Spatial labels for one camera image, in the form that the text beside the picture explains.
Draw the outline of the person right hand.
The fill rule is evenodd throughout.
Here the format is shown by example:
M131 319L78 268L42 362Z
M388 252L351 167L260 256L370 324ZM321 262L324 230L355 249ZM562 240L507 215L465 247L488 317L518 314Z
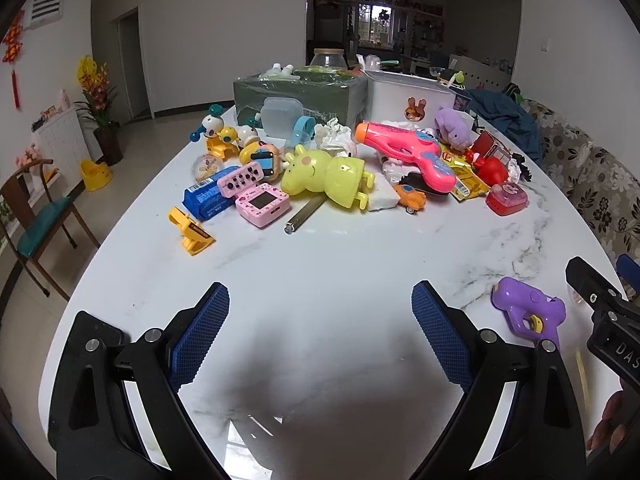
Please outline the person right hand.
M620 389L610 396L600 422L586 442L586 449L589 452L602 446L610 453L616 450L628 432L628 420L623 419L623 411L636 404L637 400L638 396L626 389Z

